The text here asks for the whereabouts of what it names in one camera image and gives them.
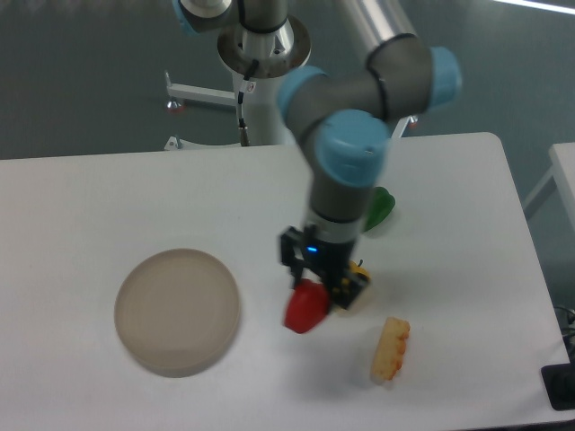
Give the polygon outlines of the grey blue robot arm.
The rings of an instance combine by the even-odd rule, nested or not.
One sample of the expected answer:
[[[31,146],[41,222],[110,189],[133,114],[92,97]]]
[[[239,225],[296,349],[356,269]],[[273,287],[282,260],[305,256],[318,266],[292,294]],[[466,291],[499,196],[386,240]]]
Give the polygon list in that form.
[[[363,59],[341,78],[308,65],[309,33],[285,1],[176,1],[172,8],[185,32],[218,31],[241,145],[286,139],[311,168],[303,225],[279,238],[293,301],[322,312],[350,307],[368,283],[351,254],[375,200],[387,124],[451,102],[461,87],[456,57],[426,46],[396,1],[334,3]]]

